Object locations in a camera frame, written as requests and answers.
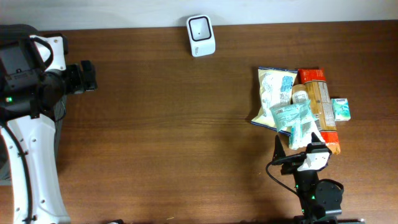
light blue package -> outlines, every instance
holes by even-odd
[[[291,149],[296,150],[311,143],[311,133],[315,133],[322,142],[325,142],[315,124],[318,118],[311,112],[310,103],[311,100],[306,100],[303,103],[271,108],[277,130],[291,127],[289,137]]]
[[[316,121],[317,118],[312,114],[310,104],[311,100],[307,100],[303,103],[271,108],[277,131],[294,126],[296,123]]]
[[[335,121],[349,121],[351,119],[348,100],[346,98],[331,99],[331,106],[333,107],[333,113],[335,114]]]

white label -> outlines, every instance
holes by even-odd
[[[292,95],[293,103],[303,103],[308,100],[308,94],[306,91],[297,91]]]
[[[343,99],[333,99],[334,103],[337,103],[339,105],[347,105],[348,104],[348,100],[346,98]]]
[[[328,86],[325,82],[318,82],[319,92],[321,93],[322,103],[330,103],[330,97],[328,92]]]
[[[323,112],[325,115],[326,126],[336,126],[335,115],[333,114],[333,109],[331,108],[331,103],[324,103]]]

plastic wrapper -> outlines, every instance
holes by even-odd
[[[325,142],[315,124],[317,118],[311,112],[310,103],[311,101],[307,100],[303,103],[271,108],[277,130],[291,127],[289,138],[291,149],[296,150],[311,143],[311,133],[313,132],[321,141]]]
[[[252,124],[277,130],[271,108],[287,106],[292,99],[292,87],[297,76],[296,70],[259,67],[261,109],[252,119]],[[290,135],[290,127],[279,132]]]

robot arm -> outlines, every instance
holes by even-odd
[[[30,217],[29,203],[32,206],[31,219],[35,220],[35,223],[70,223],[63,205],[55,167],[54,121],[42,114],[37,119],[23,116],[8,121],[7,127],[1,129],[1,135],[11,165],[14,223],[28,222],[26,218]],[[18,140],[17,143],[24,153],[27,174],[18,146],[11,136]],[[29,185],[26,183],[25,175],[29,176]]]
[[[11,165],[14,223],[70,223],[55,167],[53,107],[64,95],[97,89],[94,66],[82,61],[81,71],[65,65],[67,39],[61,34],[11,31],[0,33],[0,126]]]
[[[274,157],[266,171],[274,181],[299,198],[303,215],[294,217],[297,224],[338,223],[336,216],[341,214],[344,187],[334,180],[318,178],[318,172],[327,166],[330,155],[331,151],[314,133],[312,143],[308,144],[305,152],[292,156],[285,155],[279,137],[275,137]],[[282,175],[293,174],[295,191],[269,173],[269,166],[279,165],[282,165]]]

packaging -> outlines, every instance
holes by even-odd
[[[292,100],[293,103],[303,103],[308,100],[308,93],[305,85],[298,84],[293,86],[292,90]]]
[[[304,103],[271,108],[277,131],[294,126],[296,123],[315,121],[317,118],[311,113],[310,103],[311,101],[307,100]]]
[[[298,149],[311,143],[311,133],[315,133],[318,138],[325,142],[315,124],[316,117],[311,112],[310,100],[303,103],[295,103],[279,108],[271,108],[272,115],[277,126],[277,130],[291,126],[289,147]]]
[[[348,100],[346,98],[331,99],[331,105],[335,114],[335,121],[349,121],[351,119]]]
[[[340,153],[335,116],[329,97],[326,78],[322,70],[299,69],[302,84],[307,88],[311,100],[311,110],[315,117],[317,128],[324,138],[326,145],[334,154]]]
[[[297,71],[259,67],[258,73],[261,108],[259,114],[251,122],[276,131],[276,125],[270,109],[290,104],[292,87]],[[290,135],[290,128],[281,129],[280,132]]]

